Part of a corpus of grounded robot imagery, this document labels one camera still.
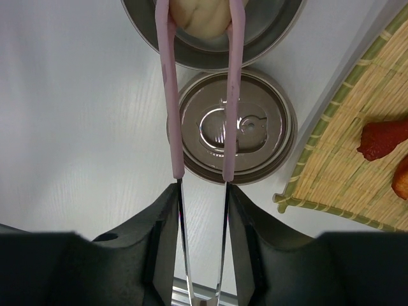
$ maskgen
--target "pink silicone tong tip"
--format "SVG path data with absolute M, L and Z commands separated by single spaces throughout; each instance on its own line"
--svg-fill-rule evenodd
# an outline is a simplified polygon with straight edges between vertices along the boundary
M 174 37 L 177 27 L 170 16 L 169 0 L 157 0 L 155 18 L 168 114 L 171 166 L 173 167 L 173 177 L 181 179 L 184 176 L 184 155 L 179 111 L 179 89 L 177 87 L 174 59 Z
M 222 177 L 225 182 L 234 179 L 235 154 L 237 150 L 237 117 L 240 97 L 241 66 L 244 54 L 245 8 L 242 0 L 230 0 L 231 25 L 228 27 L 229 67 L 226 103 L 226 136 Z

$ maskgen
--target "red food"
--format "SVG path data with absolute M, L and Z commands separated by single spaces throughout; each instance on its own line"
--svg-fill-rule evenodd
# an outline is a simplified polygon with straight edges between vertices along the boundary
M 401 160 L 395 170 L 392 188 L 400 198 L 408 198 L 408 156 Z
M 408 139 L 408 120 L 371 122 L 361 134 L 357 149 L 367 161 L 375 161 L 391 153 L 397 145 Z

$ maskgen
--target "steamed bun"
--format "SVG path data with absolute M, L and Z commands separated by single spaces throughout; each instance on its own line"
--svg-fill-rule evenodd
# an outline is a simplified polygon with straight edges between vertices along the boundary
M 242 0 L 244 6 L 248 0 Z M 170 13 L 186 33 L 208 40 L 222 35 L 231 22 L 229 0 L 170 0 Z

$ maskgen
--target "white surface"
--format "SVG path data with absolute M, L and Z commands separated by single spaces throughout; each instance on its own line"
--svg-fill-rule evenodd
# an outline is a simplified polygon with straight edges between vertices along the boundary
M 300 135 L 360 42 L 402 5 L 308 0 L 293 30 L 257 63 L 287 91 Z M 179 68 L 179 85 L 194 74 Z M 135 215 L 173 182 L 165 120 L 159 57 L 119 0 L 0 1 L 0 223 L 94 238 Z M 272 195 L 283 191 L 295 159 L 244 191 L 309 235 L 368 229 L 300 208 L 278 214 Z M 185 197 L 193 281 L 215 286 L 223 189 L 187 173 Z M 223 289 L 234 293 L 227 252 Z

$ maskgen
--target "bamboo tray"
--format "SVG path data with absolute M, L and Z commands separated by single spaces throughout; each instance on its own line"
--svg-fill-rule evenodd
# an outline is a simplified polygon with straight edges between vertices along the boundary
M 408 142 L 373 162 L 356 151 L 370 121 L 408 115 L 408 5 L 344 80 L 314 128 L 283 195 L 288 205 L 339 215 L 384 231 L 408 230 L 408 201 L 391 188 Z

